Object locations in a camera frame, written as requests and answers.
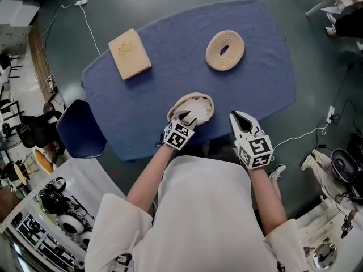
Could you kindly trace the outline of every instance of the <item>white floor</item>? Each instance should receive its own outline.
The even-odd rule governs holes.
[[[27,51],[21,59],[12,61],[12,65],[24,66],[11,71],[11,76],[19,76],[20,78],[9,79],[9,90],[4,92],[2,99],[10,98],[17,100],[19,102],[19,109],[20,111],[24,111],[24,115],[38,116],[43,114],[43,105],[45,104],[45,100],[40,91],[43,86],[38,85],[29,47],[27,47]],[[52,104],[55,109],[63,112],[64,102],[60,94],[55,97],[55,100],[52,100]],[[6,122],[8,122],[10,126],[15,126],[20,123],[19,116],[9,119]],[[32,149],[24,147],[22,143],[8,149],[7,153],[9,159],[14,162],[17,160],[23,161],[29,154],[31,154],[31,156],[27,159],[27,164],[29,165],[35,161]],[[36,163],[32,164],[29,170],[31,172],[38,170],[36,173],[30,175],[28,187],[32,189],[39,181],[46,178],[47,174],[41,170]]]

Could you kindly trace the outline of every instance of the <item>sneaker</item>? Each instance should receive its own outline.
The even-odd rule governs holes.
[[[328,19],[331,23],[331,25],[335,28],[336,27],[336,19],[334,18],[333,15],[331,15],[331,13],[327,13]]]
[[[268,178],[271,179],[278,179],[281,176],[281,173],[286,169],[286,166],[280,164],[276,166],[273,170],[267,172]]]
[[[327,33],[327,36],[336,36],[336,30],[333,27],[326,27],[325,32]]]
[[[304,171],[306,168],[310,168],[311,164],[315,161],[314,157],[309,154],[304,162],[301,164],[301,171]]]

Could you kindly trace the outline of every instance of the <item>blue chair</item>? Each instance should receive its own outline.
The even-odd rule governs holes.
[[[88,102],[75,100],[57,123],[57,131],[68,153],[73,158],[101,156],[106,146]]]

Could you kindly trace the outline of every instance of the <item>forearm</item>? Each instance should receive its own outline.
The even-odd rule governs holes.
[[[265,170],[250,170],[252,186],[265,234],[287,221],[286,211]]]
[[[148,212],[173,151],[169,145],[160,147],[132,186],[126,198],[128,202]]]

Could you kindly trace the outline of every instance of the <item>oval rope trivet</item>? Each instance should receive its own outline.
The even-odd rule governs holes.
[[[219,71],[230,70],[242,58],[244,42],[240,35],[233,30],[224,30],[217,33],[205,51],[207,64]]]

